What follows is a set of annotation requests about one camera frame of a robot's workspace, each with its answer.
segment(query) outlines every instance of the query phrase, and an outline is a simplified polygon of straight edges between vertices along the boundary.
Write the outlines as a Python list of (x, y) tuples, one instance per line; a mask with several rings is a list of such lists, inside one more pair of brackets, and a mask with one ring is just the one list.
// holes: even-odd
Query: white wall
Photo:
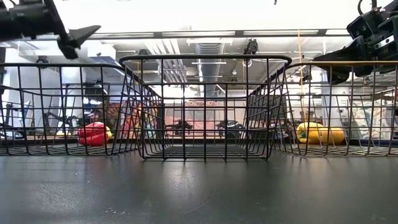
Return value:
[[(30, 61), (18, 56), (18, 51), (16, 49), (7, 49), (6, 50), (6, 63), (31, 63)], [(13, 88), (19, 88), (19, 76), (18, 76), (18, 68), (17, 67), (6, 67), (6, 80), (5, 85), (8, 85)], [(21, 67), (21, 88), (39, 88), (39, 69), (36, 67)], [(51, 69), (41, 69), (42, 76), (42, 88), (59, 88), (60, 80), (58, 72), (55, 72)], [(24, 93), (22, 95), (22, 104), (24, 102), (30, 101), (30, 105), (35, 108), (41, 108), (42, 103), (40, 100), (40, 90), (27, 90), (29, 92), (35, 93)], [(44, 95), (59, 95), (59, 90), (43, 90)], [(9, 90), (7, 93), (3, 95), (3, 104), (6, 104), (5, 101), (12, 103), (21, 103), (21, 96), (19, 91), (17, 90)], [(43, 107), (48, 108), (50, 106), (58, 106), (59, 97), (53, 97), (51, 99), (50, 96), (43, 96)], [(58, 110), (52, 110), (53, 113), (57, 114)], [(27, 114), (27, 119), (25, 119), (25, 125), (30, 126), (30, 122), (35, 118), (34, 125), (43, 126), (42, 123), (42, 111), (35, 110), (29, 111)], [(14, 118), (14, 126), (22, 126), (22, 121), (18, 118)]]
[[(327, 81), (327, 74), (326, 72), (322, 73), (323, 81)], [(350, 87), (347, 86), (334, 86), (331, 89), (330, 87), (325, 86), (322, 87), (322, 94), (325, 95), (336, 95), (336, 94), (346, 94), (349, 95)], [(348, 111), (348, 96), (325, 96), (322, 98), (322, 105), (323, 106), (338, 106), (338, 108), (330, 108), (330, 126), (340, 127), (343, 125), (345, 121), (349, 119), (349, 111)], [(329, 108), (323, 109), (323, 124), (328, 125), (328, 118), (329, 118)]]
[[(96, 24), (102, 26), (100, 32), (174, 31), (184, 27), (191, 27), (192, 30), (336, 29), (345, 28), (358, 16), (357, 0), (280, 0), (277, 5), (273, 0), (202, 0), (194, 2), (193, 7), (189, 1), (183, 0), (97, 2), (55, 1), (66, 28)], [(365, 0), (362, 3), (364, 12), (371, 10), (370, 2)], [(378, 0), (379, 6), (390, 2)], [(93, 4), (96, 9), (89, 13), (86, 9)], [(241, 10), (245, 7), (250, 8), (250, 22), (242, 19)], [(162, 15), (162, 18), (135, 22), (133, 26), (119, 22), (129, 21), (132, 11), (136, 17), (145, 18), (148, 10), (153, 15)]]
[[(29, 60), (26, 60), (20, 56), (18, 56), (18, 51), (16, 49), (7, 49), (6, 51), (6, 63), (32, 63)], [(7, 70), (6, 76), (4, 78), (4, 84), (13, 88), (19, 87), (19, 76), (18, 76), (18, 68), (17, 67), (6, 67)], [(62, 83), (80, 83), (80, 71), (79, 68), (62, 68)], [(20, 68), (21, 74), (21, 88), (37, 88), (36, 90), (26, 90), (31, 93), (24, 93), (22, 103), (30, 101), (30, 105), (37, 108), (34, 110), (34, 114), (32, 111), (29, 111), (27, 114), (27, 119), (25, 119), (25, 125), (30, 126), (30, 121), (33, 121), (34, 118), (34, 126), (35, 127), (42, 127), (42, 113), (43, 111), (41, 108), (44, 109), (44, 113), (52, 112), (57, 115), (61, 115), (60, 110), (57, 108), (61, 105), (60, 101), (60, 75), (55, 70), (46, 68), (40, 69), (41, 74), (41, 81), (42, 81), (42, 93), (43, 93), (43, 105), (41, 102), (41, 95), (40, 95), (40, 82), (39, 82), (39, 69), (37, 67), (21, 67)], [(74, 107), (81, 107), (81, 90), (72, 90), (63, 91), (64, 95), (68, 95), (67, 104), (64, 106), (74, 106)], [(18, 90), (6, 90), (6, 92), (2, 96), (3, 107), (5, 107), (6, 102), (12, 103), (21, 103), (21, 97)], [(67, 116), (82, 114), (82, 110), (67, 110)], [(22, 126), (22, 122), (20, 122), (19, 118), (14, 118), (14, 126)], [(50, 119), (50, 126), (56, 127), (58, 122), (54, 119)]]

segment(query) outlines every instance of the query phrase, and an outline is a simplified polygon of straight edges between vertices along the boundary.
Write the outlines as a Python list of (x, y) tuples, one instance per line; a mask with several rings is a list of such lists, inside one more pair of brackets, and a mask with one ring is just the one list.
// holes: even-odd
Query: wall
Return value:
[[(6, 63), (32, 63), (29, 60), (26, 60), (20, 56), (18, 56), (18, 51), (16, 49), (7, 49), (6, 51)], [(6, 76), (4, 78), (4, 84), (13, 88), (19, 87), (19, 76), (18, 76), (18, 68), (17, 67), (6, 67), (7, 70)], [(37, 67), (21, 67), (21, 88), (34, 88), (33, 90), (26, 90), (31, 93), (23, 93), (22, 95), (22, 103), (30, 101), (30, 105), (37, 108), (34, 110), (30, 110), (25, 119), (25, 125), (30, 126), (30, 122), (34, 120), (35, 127), (42, 127), (42, 110), (44, 109), (44, 113), (52, 112), (57, 115), (61, 115), (61, 111), (59, 110), (59, 106), (61, 105), (60, 101), (60, 75), (58, 73), (59, 68), (45, 68), (40, 69), (41, 81), (42, 81), (42, 93), (43, 93), (43, 105), (41, 102), (40, 95), (40, 81), (39, 81), (39, 69)], [(79, 68), (62, 68), (62, 83), (80, 83), (80, 71)], [(72, 90), (63, 91), (64, 95), (68, 95), (67, 104), (65, 104), (66, 98), (64, 98), (64, 106), (74, 106), (81, 107), (81, 90)], [(6, 90), (6, 92), (2, 96), (3, 106), (5, 106), (6, 101), (12, 103), (21, 103), (21, 96), (18, 90)], [(67, 116), (82, 114), (82, 110), (67, 110)], [(20, 116), (17, 112), (14, 112), (14, 116)], [(19, 118), (14, 118), (14, 126), (23, 126), (22, 121)], [(50, 119), (50, 126), (56, 127), (60, 125), (56, 120)]]
[[(31, 63), (30, 61), (18, 56), (18, 51), (16, 49), (7, 49), (6, 50), (6, 63)], [(19, 87), (19, 76), (18, 76), (18, 68), (17, 67), (6, 67), (6, 82), (5, 85), (8, 85), (13, 88)], [(37, 88), (34, 90), (27, 90), (31, 93), (36, 93), (36, 95), (30, 93), (24, 93), (22, 95), (22, 104), (30, 101), (30, 105), (35, 108), (41, 108), (42, 103), (40, 100), (40, 84), (39, 84), (39, 69), (36, 67), (21, 67), (20, 68), (21, 74), (21, 88)], [(60, 79), (58, 72), (55, 72), (51, 69), (41, 69), (41, 76), (42, 76), (42, 87), (43, 88), (60, 88)], [(59, 95), (59, 90), (43, 90), (44, 95)], [(12, 103), (21, 103), (21, 96), (19, 91), (17, 90), (9, 90), (7, 93), (3, 95), (3, 101), (8, 101)], [(50, 96), (43, 96), (43, 107), (53, 107), (58, 106), (60, 98), (59, 97), (50, 97)], [(50, 110), (51, 112), (57, 114), (58, 110)], [(28, 111), (27, 119), (25, 119), (25, 125), (30, 126), (30, 122), (33, 121), (34, 118), (34, 125), (35, 126), (43, 126), (42, 121), (42, 111), (35, 110), (34, 113), (32, 110)], [(14, 118), (14, 126), (23, 126), (22, 121), (19, 118)]]
[[(322, 72), (322, 80), (327, 82), (327, 74), (326, 71)], [(338, 106), (338, 108), (331, 108), (330, 109), (330, 126), (334, 127), (341, 127), (343, 123), (346, 123), (349, 120), (349, 110), (348, 110), (348, 96), (339, 96), (336, 97), (337, 94), (344, 94), (349, 95), (350, 87), (347, 86), (333, 86), (330, 92), (330, 87), (325, 86), (322, 87), (322, 94), (326, 96), (322, 98), (322, 106), (326, 106), (323, 109), (323, 124), (328, 125), (328, 118), (329, 118), (329, 107), (331, 106)]]
[[(291, 100), (290, 104), (292, 105), (292, 114), (294, 120), (302, 120), (302, 113), (306, 113), (308, 111), (308, 96), (305, 96), (304, 100), (300, 102), (300, 100)], [(316, 99), (311, 100), (311, 112), (314, 112), (313, 117), (323, 118), (323, 110), (322, 108), (315, 108), (317, 106), (322, 106), (322, 100)]]
[[(181, 106), (181, 103), (166, 103), (166, 106)], [(229, 121), (238, 121), (240, 124), (243, 124), (243, 119), (245, 115), (245, 108), (235, 108), (233, 106), (246, 106), (245, 101), (236, 101), (235, 104), (233, 101), (228, 101), (228, 106), (231, 107), (228, 110), (227, 120)], [(205, 118), (204, 112), (204, 102), (202, 101), (188, 101), (186, 102), (185, 106), (197, 106), (198, 108), (186, 108), (185, 110), (185, 120), (194, 125), (194, 129), (204, 129), (205, 123), (203, 122)], [(223, 108), (212, 109), (213, 106), (222, 107), (224, 106), (224, 101), (208, 101), (206, 104), (206, 129), (217, 129), (215, 125), (219, 124), (220, 121), (224, 120), (224, 112)], [(166, 108), (165, 109), (165, 124), (170, 125), (177, 124), (177, 121), (182, 119), (182, 109), (181, 108)], [(196, 136), (202, 136), (202, 132), (195, 132)]]

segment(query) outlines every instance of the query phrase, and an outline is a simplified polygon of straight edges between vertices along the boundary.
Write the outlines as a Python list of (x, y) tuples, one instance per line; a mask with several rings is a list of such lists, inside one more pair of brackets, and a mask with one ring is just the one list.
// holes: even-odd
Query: metal wire basket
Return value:
[[(283, 108), (285, 125), (278, 127), (280, 133), (288, 133), (289, 141), (280, 139), (275, 148), (313, 157), (398, 155), (397, 64), (291, 65), (289, 71), (293, 72), (285, 80), (288, 102)], [(373, 67), (372, 74), (355, 75), (357, 69), (369, 66)], [(345, 81), (339, 80), (341, 74), (336, 75), (342, 68), (348, 70)], [(377, 72), (381, 68), (389, 68), (390, 72)]]
[[(0, 155), (105, 156), (136, 148), (138, 114), (130, 108), (138, 102), (125, 99), (126, 88), (137, 91), (138, 86), (136, 77), (122, 67), (1, 66), (9, 76), (0, 86)], [(119, 76), (121, 82), (107, 83), (105, 73)]]
[[(254, 59), (259, 59), (264, 66), (265, 82), (249, 80), (250, 60)], [(159, 82), (144, 82), (144, 65), (148, 60), (158, 61)], [(197, 60), (199, 65), (208, 65), (209, 60), (239, 60), (244, 66), (244, 78), (217, 80), (215, 74), (204, 73), (199, 74), (199, 82), (175, 82), (172, 75), (178, 73), (166, 73), (164, 68), (168, 60)], [(274, 73), (270, 70), (270, 60), (282, 62)], [(286, 93), (285, 79), (281, 77), (285, 77), (285, 68), (291, 61), (283, 55), (135, 55), (121, 58), (120, 64), (138, 64), (140, 88), (127, 94), (127, 104), (140, 101), (138, 107), (131, 106), (131, 109), (140, 113), (137, 129), (141, 132), (138, 143), (141, 157), (268, 159), (274, 143), (287, 137), (279, 134), (276, 128), (284, 121), (282, 108), (286, 104)], [(156, 88), (157, 93), (147, 91)], [(190, 88), (198, 90), (196, 95), (187, 94)], [(216, 88), (220, 89), (220, 94), (215, 93)], [(241, 96), (232, 95), (232, 88), (238, 88)], [(171, 97), (170, 91), (176, 90), (179, 94)], [(153, 125), (152, 119), (162, 122)]]

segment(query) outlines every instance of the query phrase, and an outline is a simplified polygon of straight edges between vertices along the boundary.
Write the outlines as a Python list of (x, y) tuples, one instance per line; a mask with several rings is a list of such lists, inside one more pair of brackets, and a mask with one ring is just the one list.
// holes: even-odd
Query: ceiling duct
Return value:
[[(195, 53), (198, 55), (219, 54), (224, 52), (224, 44), (195, 44)], [(220, 71), (221, 59), (199, 59), (198, 72), (200, 80), (203, 82), (217, 82), (218, 72)], [(206, 97), (214, 97), (216, 85), (206, 86)]]

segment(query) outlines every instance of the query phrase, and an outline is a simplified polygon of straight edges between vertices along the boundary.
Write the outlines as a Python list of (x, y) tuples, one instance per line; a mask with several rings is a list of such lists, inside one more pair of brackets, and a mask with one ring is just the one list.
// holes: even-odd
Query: bell pepper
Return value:
[(314, 122), (310, 122), (309, 125), (308, 122), (301, 123), (296, 129), (296, 136), (298, 141), (304, 144), (305, 143), (318, 144), (319, 143), (318, 129), (322, 127), (323, 126), (321, 124)]
[(77, 132), (79, 143), (84, 146), (104, 146), (112, 133), (108, 127), (104, 132), (104, 124), (101, 122), (94, 122), (86, 125), (85, 128), (80, 128)]

